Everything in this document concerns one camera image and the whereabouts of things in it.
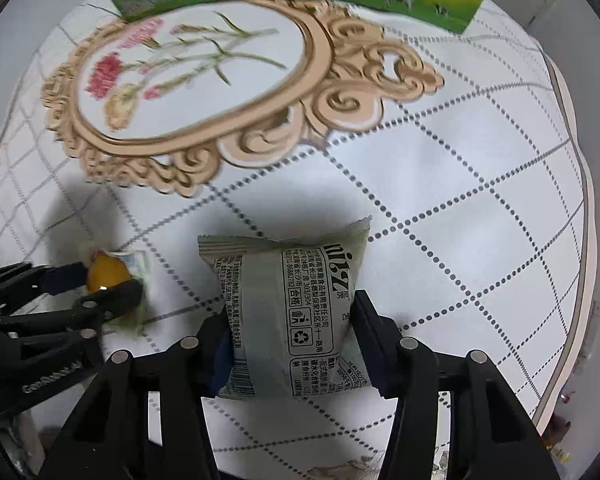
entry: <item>tablecloth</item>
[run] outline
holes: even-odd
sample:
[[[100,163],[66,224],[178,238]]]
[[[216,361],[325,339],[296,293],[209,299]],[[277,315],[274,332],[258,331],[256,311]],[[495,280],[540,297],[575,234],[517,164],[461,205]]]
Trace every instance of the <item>tablecloth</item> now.
[[[343,2],[126,25],[90,0],[37,50],[0,136],[0,266],[69,263],[85,244],[149,256],[150,314],[140,335],[108,327],[106,357],[164,350],[222,309],[198,235],[368,215],[358,288],[435,351],[487,352],[542,431],[589,312],[593,193],[564,80],[489,0],[462,36]],[[159,409],[153,394],[157,440]],[[372,478],[394,411],[373,388],[205,400],[219,467],[247,479]]]

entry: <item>transparent plastic wrapper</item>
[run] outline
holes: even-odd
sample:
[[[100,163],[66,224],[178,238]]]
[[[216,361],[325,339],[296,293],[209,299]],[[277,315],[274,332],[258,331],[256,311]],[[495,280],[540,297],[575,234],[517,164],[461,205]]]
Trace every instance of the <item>transparent plastic wrapper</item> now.
[[[283,241],[198,237],[234,343],[221,397],[308,397],[370,384],[349,323],[370,220]]]

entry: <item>orange food item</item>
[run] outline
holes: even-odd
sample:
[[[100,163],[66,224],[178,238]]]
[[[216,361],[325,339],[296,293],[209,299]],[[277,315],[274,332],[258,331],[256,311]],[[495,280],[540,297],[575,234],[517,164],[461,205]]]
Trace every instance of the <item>orange food item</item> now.
[[[110,256],[103,251],[96,251],[92,254],[91,261],[86,283],[90,294],[131,279],[131,273],[125,263],[115,256]]]

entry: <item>yellow flower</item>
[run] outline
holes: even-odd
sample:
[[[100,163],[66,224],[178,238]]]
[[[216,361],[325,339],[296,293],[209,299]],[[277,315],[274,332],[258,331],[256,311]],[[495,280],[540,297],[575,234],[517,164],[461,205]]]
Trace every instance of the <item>yellow flower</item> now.
[[[104,105],[107,126],[112,130],[121,130],[129,125],[138,103],[138,87],[131,83],[116,88]]]

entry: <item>ornate frame print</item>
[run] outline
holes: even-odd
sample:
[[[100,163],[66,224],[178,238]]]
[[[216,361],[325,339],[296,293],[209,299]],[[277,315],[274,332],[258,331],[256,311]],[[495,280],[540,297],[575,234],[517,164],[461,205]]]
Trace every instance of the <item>ornate frame print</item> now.
[[[80,112],[81,69],[128,25],[116,20],[83,40],[44,83],[48,129],[80,158],[86,177],[119,186],[152,186],[191,197],[222,161],[243,168],[268,166],[300,142],[324,149],[332,130],[363,132],[384,114],[382,98],[412,102],[444,85],[442,76],[410,46],[384,38],[382,27],[325,0],[243,0],[273,9],[301,30],[304,54],[296,69],[255,100],[197,124],[149,139],[114,139]],[[384,72],[392,54],[395,77]],[[169,155],[170,163],[154,159]]]

